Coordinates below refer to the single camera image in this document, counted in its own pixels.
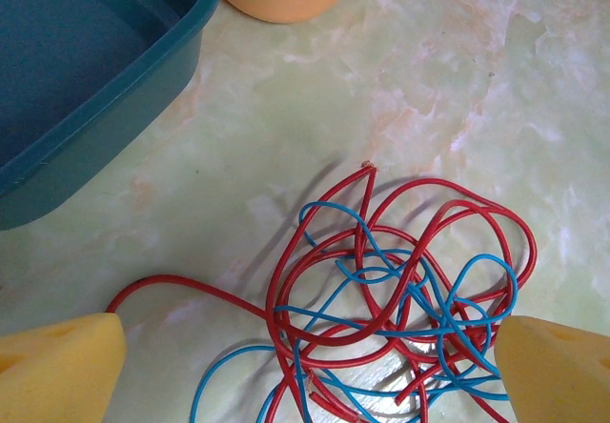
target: marble surface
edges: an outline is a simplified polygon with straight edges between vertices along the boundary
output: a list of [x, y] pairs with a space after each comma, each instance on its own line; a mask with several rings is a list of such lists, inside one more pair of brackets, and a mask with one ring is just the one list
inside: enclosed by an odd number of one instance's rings
[[[154, 272], [260, 303], [296, 209], [368, 159], [381, 182], [434, 174], [518, 212], [540, 254], [516, 312], [608, 334], [609, 91], [610, 0], [342, 0], [294, 26], [223, 3], [184, 92], [62, 207], [0, 233], [0, 333], [101, 311]], [[447, 243], [449, 260], [472, 246]], [[208, 365], [266, 338], [187, 289], [120, 314], [130, 352], [108, 422], [186, 421]], [[222, 370], [199, 421], [254, 421], [277, 379], [271, 363], [253, 382], [266, 359]], [[278, 421], [296, 421], [285, 401]], [[431, 421], [488, 419], [453, 394]]]

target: light green marble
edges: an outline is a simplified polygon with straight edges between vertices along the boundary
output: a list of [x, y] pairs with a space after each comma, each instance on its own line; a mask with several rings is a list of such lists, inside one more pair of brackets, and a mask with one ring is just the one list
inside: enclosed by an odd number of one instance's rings
[[[517, 312], [610, 333], [609, 91], [610, 0], [343, 0], [293, 26], [221, 4], [179, 98], [61, 208], [0, 233], [0, 332], [100, 311], [153, 272], [260, 303], [295, 203], [368, 159], [380, 181], [431, 173], [517, 211], [540, 250]], [[449, 264], [476, 247], [461, 237], [442, 239]], [[213, 305], [166, 287], [126, 303], [130, 353], [108, 422], [186, 421], [210, 362], [266, 337], [227, 305], [210, 316]], [[355, 294], [342, 307], [361, 311]], [[250, 381], [263, 359], [219, 373], [200, 421], [254, 421], [277, 379], [268, 367]], [[391, 357], [352, 378], [375, 383], [398, 368]], [[296, 421], [286, 401], [278, 421]], [[488, 420], [455, 394], [431, 421]]]

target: blue wire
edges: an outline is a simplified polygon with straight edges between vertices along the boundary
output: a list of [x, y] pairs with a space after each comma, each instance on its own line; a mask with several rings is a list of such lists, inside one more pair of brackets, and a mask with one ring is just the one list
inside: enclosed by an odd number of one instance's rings
[[[355, 211], [346, 208], [344, 206], [338, 205], [333, 202], [324, 202], [324, 201], [316, 201], [306, 204], [301, 211], [299, 212], [298, 218], [299, 223], [303, 221], [307, 211], [314, 207], [323, 207], [323, 208], [331, 208], [335, 210], [339, 210], [342, 212], [348, 213], [352, 216], [356, 222], [361, 226], [362, 231], [366, 234], [371, 247], [374, 249], [372, 252], [364, 253], [365, 257], [378, 257], [385, 264], [386, 268], [381, 266], [371, 266], [368, 268], [359, 269], [355, 272], [349, 272], [346, 266], [343, 264], [345, 261], [350, 261], [355, 259], [353, 255], [344, 256], [341, 259], [337, 259], [335, 264], [337, 268], [345, 275], [345, 280], [341, 282], [337, 288], [333, 291], [331, 296], [326, 300], [326, 302], [322, 305], [319, 311], [308, 311], [305, 309], [300, 309], [298, 307], [293, 306], [277, 306], [274, 308], [276, 312], [294, 312], [300, 313], [306, 316], [310, 316], [311, 319], [303, 329], [303, 331], [308, 332], [314, 325], [317, 320], [326, 320], [332, 321], [336, 324], [349, 326], [351, 328], [361, 330], [364, 326], [352, 321], [346, 320], [343, 318], [335, 317], [326, 314], [326, 310], [331, 306], [331, 304], [336, 300], [336, 298], [341, 294], [341, 292], [347, 287], [349, 283], [357, 283], [357, 284], [365, 284], [365, 285], [374, 285], [377, 283], [385, 282], [391, 278], [399, 279], [402, 276], [402, 273], [406, 269], [409, 264], [409, 260], [395, 268], [390, 260], [387, 258], [388, 254], [405, 254], [407, 256], [411, 256], [412, 252], [405, 249], [381, 249], [379, 245], [376, 243], [373, 238], [373, 234], [369, 230], [366, 222], [356, 213]], [[305, 239], [310, 243], [312, 247], [316, 247], [317, 243], [314, 239], [307, 233], [304, 232]], [[480, 260], [490, 260], [493, 261], [505, 270], [508, 280], [511, 285], [511, 299], [506, 307], [506, 309], [497, 315], [490, 316], [489, 313], [484, 310], [479, 304], [476, 304], [469, 299], [461, 298], [457, 296], [457, 291], [459, 286], [461, 285], [463, 279], [466, 274], [472, 269], [472, 267], [477, 264]], [[443, 298], [441, 294], [440, 287], [438, 285], [436, 276], [431, 268], [431, 266], [427, 263], [427, 261], [423, 258], [419, 259], [419, 264], [423, 269], [423, 276], [421, 280], [417, 284], [409, 283], [407, 288], [405, 289], [405, 293], [401, 296], [397, 316], [396, 323], [399, 324], [401, 317], [403, 316], [404, 306], [409, 297], [412, 297], [413, 300], [417, 303], [419, 307], [421, 307], [426, 315], [434, 318], [436, 322], [439, 324], [438, 328], [427, 329], [427, 330], [406, 330], [401, 332], [389, 332], [389, 331], [377, 331], [375, 335], [380, 335], [383, 337], [412, 337], [412, 336], [433, 336], [437, 339], [437, 355], [439, 364], [444, 372], [444, 374], [435, 374], [433, 378], [440, 381], [449, 382], [447, 385], [442, 387], [438, 387], [435, 389], [427, 390], [428, 394], [428, 403], [432, 405], [439, 397], [441, 397], [444, 393], [454, 392], [454, 391], [466, 391], [469, 394], [474, 396], [483, 397], [485, 399], [495, 399], [495, 400], [507, 400], [508, 397], [503, 393], [488, 393], [482, 390], [475, 388], [478, 385], [499, 380], [498, 368], [491, 364], [487, 359], [485, 359], [484, 355], [488, 352], [491, 347], [491, 338], [492, 338], [492, 324], [498, 322], [505, 316], [507, 316], [512, 309], [515, 307], [517, 302], [517, 293], [518, 293], [518, 283], [515, 272], [512, 270], [507, 263], [505, 263], [500, 258], [493, 256], [492, 254], [482, 253], [471, 258], [461, 269], [460, 273], [457, 276], [456, 282], [453, 285], [453, 288], [449, 291], [447, 297]], [[378, 278], [363, 278], [363, 275], [366, 272], [385, 272], [385, 275], [381, 275]], [[428, 300], [424, 297], [421, 289], [424, 288], [425, 285], [430, 284], [433, 290], [434, 298], [437, 303], [437, 308], [433, 307]], [[451, 314], [451, 308], [454, 304], [458, 302], [459, 304], [468, 306], [476, 310], [480, 314], [479, 319], [468, 319], [468, 320], [460, 320], [455, 319]], [[462, 328], [465, 327], [484, 327], [486, 331], [485, 343], [478, 350], [470, 341], [469, 337], [464, 333]], [[469, 353], [476, 359], [479, 364], [482, 364], [489, 372], [489, 375], [485, 375], [483, 377], [474, 377], [470, 378], [469, 375], [478, 369], [476, 364], [471, 365], [465, 371], [454, 374], [453, 371], [449, 368], [447, 363], [447, 359], [444, 354], [444, 337], [448, 334], [455, 334], [458, 336], [461, 343], [468, 349]], [[300, 363], [300, 348], [299, 345], [302, 339], [296, 339], [295, 344], [293, 346], [294, 352], [294, 365], [295, 365], [295, 381], [299, 390], [299, 398], [301, 400], [302, 406], [302, 416], [305, 423], [311, 423], [311, 416], [309, 414], [308, 406], [307, 406], [307, 392], [305, 387], [305, 379], [306, 375], [304, 374], [301, 363]], [[195, 422], [196, 418], [196, 410], [198, 407], [199, 400], [201, 398], [201, 394], [208, 384], [212, 375], [218, 370], [220, 366], [222, 366], [227, 361], [235, 358], [236, 356], [248, 353], [248, 352], [274, 352], [275, 348], [271, 346], [251, 346], [244, 347], [238, 349], [234, 352], [231, 352], [218, 360], [210, 369], [204, 374], [199, 382], [194, 398], [193, 404], [191, 407], [191, 415], [190, 415], [190, 423]], [[331, 371], [323, 369], [321, 370], [323, 373], [327, 375], [327, 377], [319, 377], [320, 380], [330, 386], [338, 388], [347, 399], [361, 412], [361, 414], [368, 418], [371, 422], [376, 423], [376, 420], [369, 411], [367, 411], [355, 398], [355, 395], [368, 395], [379, 398], [395, 398], [398, 395], [398, 392], [377, 392], [371, 390], [364, 390], [357, 387], [352, 387], [349, 385], [343, 384], [336, 375], [334, 375]], [[273, 390], [270, 391], [269, 395], [265, 399], [258, 417], [256, 419], [256, 423], [262, 423], [265, 414], [269, 410], [271, 402], [274, 399], [275, 393], [277, 391], [278, 386], [276, 386]], [[412, 392], [411, 396], [417, 396], [418, 392]], [[416, 423], [419, 421], [419, 415], [415, 415], [413, 418], [409, 420], [409, 423]]]

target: teal plastic tray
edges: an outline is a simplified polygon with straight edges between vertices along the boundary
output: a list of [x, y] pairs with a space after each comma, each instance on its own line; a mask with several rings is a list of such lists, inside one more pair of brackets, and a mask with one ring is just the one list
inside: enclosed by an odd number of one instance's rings
[[0, 230], [58, 207], [184, 89], [219, 0], [0, 0]]

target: wire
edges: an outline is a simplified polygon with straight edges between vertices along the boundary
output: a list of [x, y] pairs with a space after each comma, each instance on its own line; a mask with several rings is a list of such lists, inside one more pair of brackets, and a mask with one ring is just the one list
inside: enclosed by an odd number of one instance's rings
[[[286, 391], [293, 396], [305, 423], [312, 421], [311, 403], [345, 421], [377, 422], [360, 401], [367, 396], [392, 399], [398, 406], [408, 397], [415, 398], [412, 402], [418, 405], [409, 421], [427, 423], [430, 406], [445, 393], [455, 392], [470, 394], [492, 418], [499, 422], [506, 421], [487, 402], [507, 399], [504, 393], [490, 393], [484, 389], [486, 384], [500, 380], [498, 368], [487, 359], [487, 353], [496, 340], [498, 323], [515, 307], [519, 289], [534, 269], [538, 252], [531, 230], [522, 219], [501, 205], [452, 182], [435, 178], [413, 180], [397, 187], [369, 214], [375, 178], [376, 169], [366, 164], [328, 190], [318, 201], [310, 202], [301, 209], [298, 227], [272, 273], [264, 309], [211, 285], [169, 274], [153, 275], [133, 282], [112, 300], [107, 312], [115, 312], [130, 294], [145, 286], [160, 283], [182, 285], [230, 302], [267, 324], [272, 346], [249, 346], [235, 350], [206, 371], [195, 391], [191, 423], [196, 421], [199, 400], [213, 374], [227, 361], [250, 352], [274, 352], [283, 373], [281, 381], [263, 402], [256, 423], [275, 421], [279, 402]], [[333, 202], [337, 194], [361, 180], [366, 181], [366, 187], [359, 211]], [[383, 213], [400, 196], [423, 186], [449, 189], [456, 192], [458, 198], [444, 203], [437, 210], [420, 237], [380, 223]], [[354, 225], [317, 243], [308, 228], [318, 215], [327, 210], [348, 215]], [[429, 245], [447, 227], [473, 215], [482, 218], [490, 227], [498, 241], [501, 256], [486, 252], [477, 254], [461, 267], [452, 281], [430, 252]], [[527, 241], [525, 264], [519, 272], [514, 267], [508, 240], [498, 222], [501, 217], [516, 224]], [[288, 262], [294, 261], [301, 239], [306, 240], [310, 249], [289, 268]], [[397, 240], [400, 246], [379, 246], [380, 240], [387, 243], [388, 239]], [[351, 245], [346, 245], [346, 241], [351, 241]], [[344, 277], [343, 280], [318, 310], [291, 304], [291, 294], [301, 276], [311, 267], [324, 262], [334, 265], [339, 275]], [[471, 269], [480, 267], [482, 262], [498, 266], [504, 278], [487, 292], [463, 295], [460, 289], [463, 281]], [[383, 285], [392, 291], [385, 304], [380, 305], [374, 297], [371, 291], [374, 285]], [[370, 313], [368, 317], [351, 318], [327, 313], [350, 286], [360, 288], [363, 304]], [[424, 317], [422, 324], [419, 315], [416, 329], [411, 325], [415, 321], [415, 308], [420, 309]], [[308, 320], [303, 328], [293, 323], [296, 315]], [[385, 340], [374, 352], [354, 357], [348, 353], [354, 350], [342, 350], [371, 336]], [[414, 343], [431, 345], [431, 352], [424, 354], [414, 351]], [[318, 347], [345, 352], [345, 357], [312, 357]], [[391, 352], [402, 356], [411, 369], [413, 378], [402, 390], [368, 390], [345, 384], [336, 374], [336, 371], [344, 369], [367, 365], [374, 367], [373, 363]], [[340, 395], [344, 396], [345, 401], [339, 398]]]

